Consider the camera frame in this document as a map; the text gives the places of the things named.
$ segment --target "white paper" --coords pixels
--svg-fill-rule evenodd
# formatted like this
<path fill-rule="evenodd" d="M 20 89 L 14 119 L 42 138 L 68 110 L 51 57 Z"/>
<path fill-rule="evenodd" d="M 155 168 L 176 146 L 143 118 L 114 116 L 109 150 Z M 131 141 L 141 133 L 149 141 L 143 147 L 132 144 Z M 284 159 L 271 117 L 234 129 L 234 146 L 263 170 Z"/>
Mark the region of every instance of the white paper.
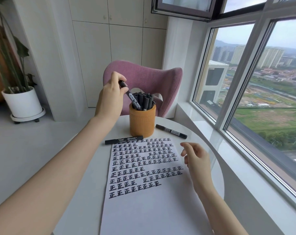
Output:
<path fill-rule="evenodd" d="M 101 235 L 212 234 L 170 138 L 114 144 Z"/>

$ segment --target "round white table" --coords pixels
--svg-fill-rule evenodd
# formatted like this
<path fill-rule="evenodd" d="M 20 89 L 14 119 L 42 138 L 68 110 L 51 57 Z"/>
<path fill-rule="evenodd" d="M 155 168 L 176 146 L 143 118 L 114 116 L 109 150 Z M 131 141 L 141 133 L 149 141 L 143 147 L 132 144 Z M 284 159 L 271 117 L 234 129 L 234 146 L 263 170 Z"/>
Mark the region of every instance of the round white table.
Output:
<path fill-rule="evenodd" d="M 224 181 L 220 171 L 220 165 L 215 159 L 212 151 L 205 144 L 205 142 L 197 136 L 193 131 L 185 126 L 182 126 L 174 121 L 166 118 L 156 117 L 155 124 L 165 126 L 169 129 L 186 134 L 187 139 L 182 139 L 176 135 L 156 129 L 149 138 L 171 138 L 176 146 L 178 153 L 181 153 L 181 142 L 197 142 L 203 146 L 210 154 L 211 169 L 213 183 L 217 188 L 219 194 L 224 197 Z M 129 133 L 129 116 L 120 116 L 113 129 L 106 136 L 104 140 L 131 137 Z M 54 230 L 55 235 L 95 235 L 100 233 L 101 217 L 103 210 L 103 202 L 107 185 L 107 175 L 111 155 L 111 145 L 104 145 L 104 141 L 100 144 L 98 150 L 95 152 L 82 181 L 80 182 L 74 197 L 72 198 L 69 206 L 64 212 L 62 218 L 56 225 Z M 206 228 L 201 234 L 213 234 L 209 222 L 206 218 L 205 211 L 203 210 L 206 221 Z"/>

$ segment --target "chair backrest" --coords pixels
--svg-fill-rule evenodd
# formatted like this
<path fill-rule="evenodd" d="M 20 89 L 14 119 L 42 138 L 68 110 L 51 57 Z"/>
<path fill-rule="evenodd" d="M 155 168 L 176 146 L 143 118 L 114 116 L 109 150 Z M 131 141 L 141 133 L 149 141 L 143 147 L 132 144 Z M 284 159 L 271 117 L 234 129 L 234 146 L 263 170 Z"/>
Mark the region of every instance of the chair backrest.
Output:
<path fill-rule="evenodd" d="M 146 93 L 162 95 L 163 103 L 159 109 L 158 116 L 164 117 L 169 111 L 181 84 L 183 70 L 173 68 L 170 70 L 158 70 L 142 67 L 127 61 L 113 61 L 103 73 L 103 85 L 111 78 L 111 73 L 116 71 L 127 79 L 129 89 L 140 88 Z"/>

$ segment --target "wooden pen holder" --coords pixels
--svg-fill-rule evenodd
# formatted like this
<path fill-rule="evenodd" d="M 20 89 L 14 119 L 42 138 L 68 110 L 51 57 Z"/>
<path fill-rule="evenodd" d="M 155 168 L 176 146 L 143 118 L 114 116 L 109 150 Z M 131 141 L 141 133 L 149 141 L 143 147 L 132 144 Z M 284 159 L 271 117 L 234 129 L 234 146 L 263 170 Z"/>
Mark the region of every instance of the wooden pen holder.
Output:
<path fill-rule="evenodd" d="M 154 105 L 150 110 L 141 111 L 129 105 L 129 131 L 133 137 L 142 135 L 147 138 L 153 134 L 155 109 Z"/>

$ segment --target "gray floor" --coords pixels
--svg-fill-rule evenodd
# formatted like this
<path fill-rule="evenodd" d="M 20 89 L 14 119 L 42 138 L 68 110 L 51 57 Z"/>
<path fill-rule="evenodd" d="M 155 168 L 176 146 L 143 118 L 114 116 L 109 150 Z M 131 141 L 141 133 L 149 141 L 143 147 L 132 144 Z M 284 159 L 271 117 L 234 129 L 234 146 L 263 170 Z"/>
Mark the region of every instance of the gray floor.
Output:
<path fill-rule="evenodd" d="M 0 104 L 0 204 L 46 164 L 94 115 L 84 111 L 75 122 L 54 122 L 51 113 L 40 122 L 14 125 L 6 104 Z"/>

